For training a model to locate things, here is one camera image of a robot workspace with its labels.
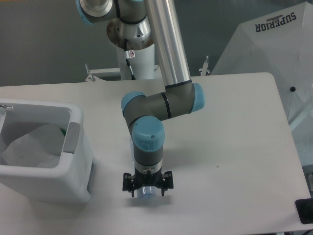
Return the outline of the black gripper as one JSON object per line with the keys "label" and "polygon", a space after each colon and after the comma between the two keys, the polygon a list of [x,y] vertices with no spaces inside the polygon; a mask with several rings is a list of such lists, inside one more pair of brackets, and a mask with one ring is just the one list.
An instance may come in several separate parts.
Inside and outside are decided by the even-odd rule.
{"label": "black gripper", "polygon": [[161,169],[155,173],[143,174],[135,168],[135,175],[130,173],[123,173],[122,191],[131,193],[134,197],[134,190],[142,187],[154,186],[161,189],[161,195],[165,195],[165,191],[173,189],[173,173],[166,171],[163,174]]}

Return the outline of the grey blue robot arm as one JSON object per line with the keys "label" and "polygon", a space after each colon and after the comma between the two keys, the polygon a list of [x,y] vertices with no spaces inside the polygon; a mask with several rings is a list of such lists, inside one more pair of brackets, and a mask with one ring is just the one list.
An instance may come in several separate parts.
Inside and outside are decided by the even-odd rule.
{"label": "grey blue robot arm", "polygon": [[163,121],[205,106],[200,84],[191,80],[175,4],[172,0],[78,0],[81,19],[90,24],[108,21],[107,35],[122,49],[132,80],[135,51],[155,45],[165,87],[146,96],[130,92],[121,100],[134,150],[134,174],[124,173],[123,191],[145,187],[173,189],[173,174],[162,171],[165,131]]}

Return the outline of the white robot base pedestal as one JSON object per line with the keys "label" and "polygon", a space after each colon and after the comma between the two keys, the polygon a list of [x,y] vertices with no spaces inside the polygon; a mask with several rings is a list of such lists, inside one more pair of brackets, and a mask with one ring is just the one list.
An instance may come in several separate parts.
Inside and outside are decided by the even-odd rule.
{"label": "white robot base pedestal", "polygon": [[132,80],[131,71],[126,59],[129,59],[136,80],[155,78],[155,45],[141,49],[125,51],[115,47],[118,65],[121,72],[121,80]]}

